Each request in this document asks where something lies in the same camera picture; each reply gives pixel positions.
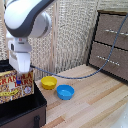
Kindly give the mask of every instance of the chest of drawers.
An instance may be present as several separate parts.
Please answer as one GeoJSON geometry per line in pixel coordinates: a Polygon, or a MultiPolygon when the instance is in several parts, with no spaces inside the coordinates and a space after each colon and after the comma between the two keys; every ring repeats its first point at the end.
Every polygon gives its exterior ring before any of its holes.
{"type": "MultiPolygon", "coordinates": [[[[116,33],[127,13],[128,9],[98,10],[87,65],[97,69],[103,66],[110,53],[116,33]]],[[[128,81],[128,18],[102,72],[119,80],[128,81]]]]}

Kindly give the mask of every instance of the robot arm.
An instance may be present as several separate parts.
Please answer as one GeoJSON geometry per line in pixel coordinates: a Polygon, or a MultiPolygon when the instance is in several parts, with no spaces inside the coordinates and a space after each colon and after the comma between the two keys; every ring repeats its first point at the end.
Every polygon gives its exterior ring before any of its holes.
{"type": "Polygon", "coordinates": [[[5,24],[8,31],[12,36],[20,38],[28,36],[39,37],[49,32],[51,19],[47,13],[42,12],[55,1],[56,0],[9,1],[5,11],[5,24]]]}
{"type": "Polygon", "coordinates": [[[51,31],[51,18],[44,11],[54,2],[56,0],[10,0],[7,3],[5,25],[13,37],[8,42],[9,63],[19,76],[30,69],[28,52],[32,48],[27,38],[46,36],[51,31]]]}

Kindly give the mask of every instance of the metal handle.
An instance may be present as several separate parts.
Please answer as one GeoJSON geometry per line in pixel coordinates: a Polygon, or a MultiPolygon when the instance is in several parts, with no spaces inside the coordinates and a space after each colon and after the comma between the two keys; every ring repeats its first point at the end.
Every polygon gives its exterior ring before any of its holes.
{"type": "MultiPolygon", "coordinates": [[[[105,61],[107,60],[107,59],[105,59],[105,57],[101,57],[101,56],[96,56],[96,57],[101,59],[101,60],[105,60],[105,61]]],[[[111,60],[108,60],[108,62],[110,62],[112,64],[115,64],[117,66],[120,66],[120,64],[118,62],[114,62],[114,61],[111,61],[111,60]]]]}
{"type": "MultiPolygon", "coordinates": [[[[117,33],[117,32],[115,32],[115,31],[113,31],[113,30],[105,30],[106,32],[110,32],[110,33],[117,33]]],[[[124,35],[124,36],[128,36],[128,33],[120,33],[120,35],[124,35]]]]}

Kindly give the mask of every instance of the drawer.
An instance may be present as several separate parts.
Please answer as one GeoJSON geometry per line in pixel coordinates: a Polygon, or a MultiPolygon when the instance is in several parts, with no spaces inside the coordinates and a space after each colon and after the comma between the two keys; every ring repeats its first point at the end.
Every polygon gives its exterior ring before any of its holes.
{"type": "MultiPolygon", "coordinates": [[[[100,14],[95,41],[112,45],[116,33],[125,16],[100,14]]],[[[128,50],[128,18],[126,19],[120,35],[116,42],[116,47],[128,50]]]]}
{"type": "MultiPolygon", "coordinates": [[[[110,50],[110,46],[93,42],[89,63],[99,68],[102,67],[106,62],[105,59],[108,58],[110,50]]],[[[128,52],[114,48],[109,62],[103,69],[125,80],[128,80],[127,64],[128,52]]]]}

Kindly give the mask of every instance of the light wood floor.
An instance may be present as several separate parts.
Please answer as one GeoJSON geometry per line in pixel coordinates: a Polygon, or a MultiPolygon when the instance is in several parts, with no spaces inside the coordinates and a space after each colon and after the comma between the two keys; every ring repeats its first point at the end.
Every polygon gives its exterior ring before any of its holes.
{"type": "MultiPolygon", "coordinates": [[[[81,65],[60,74],[78,77],[94,71],[81,65]]],[[[71,85],[75,94],[71,100],[63,101],[57,97],[56,89],[44,90],[41,82],[36,82],[47,100],[47,124],[42,128],[110,128],[128,102],[128,86],[103,73],[83,80],[57,80],[57,86],[71,85]]]]}

